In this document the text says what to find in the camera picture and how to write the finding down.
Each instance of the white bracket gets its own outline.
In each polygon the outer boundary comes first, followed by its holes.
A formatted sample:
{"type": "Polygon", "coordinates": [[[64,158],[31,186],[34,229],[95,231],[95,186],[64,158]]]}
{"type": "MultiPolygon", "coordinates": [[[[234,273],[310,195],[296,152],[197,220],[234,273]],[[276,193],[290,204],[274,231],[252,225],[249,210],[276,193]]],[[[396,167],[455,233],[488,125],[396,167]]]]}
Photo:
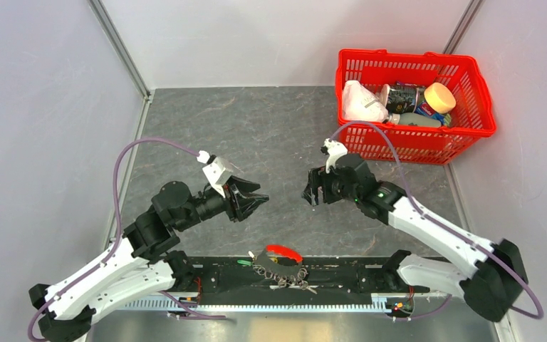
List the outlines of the white bracket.
{"type": "Polygon", "coordinates": [[[390,314],[391,309],[387,309],[387,297],[381,297],[377,294],[370,294],[372,297],[372,306],[378,311],[384,314],[390,314]]]}
{"type": "Polygon", "coordinates": [[[211,187],[225,198],[223,186],[231,177],[231,171],[233,169],[234,167],[230,162],[221,157],[216,157],[212,163],[203,167],[202,171],[204,172],[204,175],[207,176],[211,187]]]}
{"type": "Polygon", "coordinates": [[[328,159],[326,160],[326,173],[330,173],[330,167],[335,166],[338,158],[347,154],[347,148],[336,140],[324,140],[324,147],[328,149],[328,159]]]}
{"type": "Polygon", "coordinates": [[[127,303],[158,291],[170,289],[175,283],[173,270],[168,263],[159,261],[133,276],[123,278],[101,291],[89,307],[95,309],[91,324],[99,322],[112,311],[127,303]]]}
{"type": "MultiPolygon", "coordinates": [[[[45,300],[48,301],[51,299],[57,292],[63,289],[64,286],[74,279],[77,279],[87,270],[93,268],[95,265],[101,264],[101,261],[105,258],[106,254],[110,252],[111,248],[112,245],[97,258],[86,264],[82,269],[79,269],[75,274],[48,287],[45,300]]],[[[146,259],[134,258],[131,256],[132,252],[133,247],[129,240],[123,239],[112,258],[110,258],[106,264],[101,264],[101,267],[97,271],[81,280],[49,306],[49,310],[56,314],[56,319],[66,320],[75,318],[83,310],[85,305],[95,298],[103,289],[114,284],[129,271],[148,263],[146,259]]]]}
{"type": "Polygon", "coordinates": [[[411,254],[400,262],[397,273],[408,285],[426,286],[454,297],[464,297],[460,281],[467,279],[467,276],[449,262],[425,259],[411,254]]]}
{"type": "Polygon", "coordinates": [[[211,155],[207,151],[198,152],[198,157],[196,157],[196,159],[202,164],[206,164],[207,162],[209,162],[210,158],[211,155]]]}
{"type": "MultiPolygon", "coordinates": [[[[460,235],[473,240],[490,252],[494,251],[491,241],[488,239],[478,237],[475,234],[460,229],[457,225],[429,211],[418,201],[416,201],[416,204],[429,216],[452,228],[460,235]]],[[[433,248],[437,253],[456,265],[465,276],[472,278],[478,270],[475,264],[478,261],[485,261],[487,259],[487,256],[483,252],[476,250],[473,246],[466,244],[458,237],[418,214],[407,197],[402,197],[393,206],[395,209],[389,212],[389,225],[391,227],[406,232],[433,248]]]]}

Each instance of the red scissors handle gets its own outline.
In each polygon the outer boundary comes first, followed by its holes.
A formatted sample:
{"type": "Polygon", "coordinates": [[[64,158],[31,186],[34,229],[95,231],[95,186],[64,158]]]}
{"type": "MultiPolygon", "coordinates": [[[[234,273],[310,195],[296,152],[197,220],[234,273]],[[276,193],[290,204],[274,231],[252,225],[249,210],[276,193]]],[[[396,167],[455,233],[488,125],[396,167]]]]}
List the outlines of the red scissors handle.
{"type": "Polygon", "coordinates": [[[266,251],[276,253],[277,255],[281,255],[283,257],[287,257],[296,262],[303,261],[303,257],[299,253],[280,244],[268,244],[266,247],[266,251]]]}

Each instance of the gray tabletop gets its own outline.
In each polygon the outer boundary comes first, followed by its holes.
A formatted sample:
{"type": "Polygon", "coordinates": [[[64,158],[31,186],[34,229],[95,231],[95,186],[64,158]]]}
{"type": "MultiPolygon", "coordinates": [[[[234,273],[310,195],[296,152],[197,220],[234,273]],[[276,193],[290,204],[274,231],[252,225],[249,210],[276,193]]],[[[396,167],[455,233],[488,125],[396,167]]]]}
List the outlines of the gray tabletop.
{"type": "MultiPolygon", "coordinates": [[[[246,255],[267,244],[283,244],[302,255],[389,256],[408,249],[437,255],[411,236],[363,216],[350,202],[311,207],[301,193],[307,171],[324,165],[324,139],[338,127],[331,87],[202,88],[158,90],[143,137],[175,140],[195,150],[225,157],[235,175],[261,184],[270,196],[247,220],[226,215],[180,233],[178,249],[188,255],[246,255]]],[[[369,162],[379,180],[399,185],[397,165],[369,162]]],[[[449,221],[459,223],[442,167],[405,164],[414,196],[449,221]]],[[[202,164],[166,145],[139,147],[123,206],[126,227],[172,180],[193,193],[207,183],[202,164]]]]}
{"type": "MultiPolygon", "coordinates": [[[[417,314],[441,299],[416,298],[417,314]]],[[[176,321],[164,312],[117,311],[93,329],[94,342],[497,342],[494,326],[452,300],[439,314],[393,323],[376,313],[225,313],[228,321],[176,321]]]]}

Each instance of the marble-patterned surface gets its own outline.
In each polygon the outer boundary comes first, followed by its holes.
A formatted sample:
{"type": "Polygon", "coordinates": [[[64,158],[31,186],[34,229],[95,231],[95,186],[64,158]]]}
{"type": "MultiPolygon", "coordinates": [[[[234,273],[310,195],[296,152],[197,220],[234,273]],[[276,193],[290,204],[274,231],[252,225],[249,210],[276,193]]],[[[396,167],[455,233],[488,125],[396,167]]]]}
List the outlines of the marble-patterned surface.
{"type": "MultiPolygon", "coordinates": [[[[260,192],[270,196],[244,222],[222,214],[179,233],[178,249],[189,255],[239,255],[283,244],[303,255],[389,256],[397,249],[437,255],[411,236],[364,217],[352,203],[312,208],[301,199],[307,171],[325,163],[320,146],[337,128],[336,110],[331,87],[157,90],[143,137],[170,138],[221,155],[237,166],[236,175],[261,183],[260,192]]],[[[369,164],[378,179],[399,184],[395,164],[369,164]]],[[[443,168],[404,168],[414,196],[459,224],[443,168]]],[[[171,180],[185,182],[192,193],[207,182],[192,156],[166,145],[140,146],[123,206],[124,227],[171,180]]]]}

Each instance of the red wire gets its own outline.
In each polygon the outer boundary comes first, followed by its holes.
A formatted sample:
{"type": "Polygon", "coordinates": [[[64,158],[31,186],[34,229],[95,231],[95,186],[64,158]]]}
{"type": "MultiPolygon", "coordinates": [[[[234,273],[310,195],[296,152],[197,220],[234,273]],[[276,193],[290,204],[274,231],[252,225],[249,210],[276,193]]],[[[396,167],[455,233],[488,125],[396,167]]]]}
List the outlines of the red wire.
{"type": "Polygon", "coordinates": [[[202,297],[202,280],[200,280],[199,276],[194,279],[194,283],[198,285],[198,297],[196,297],[196,301],[200,303],[200,298],[202,297]]]}
{"type": "Polygon", "coordinates": [[[410,286],[410,296],[407,299],[411,304],[414,304],[414,287],[410,286]]]}

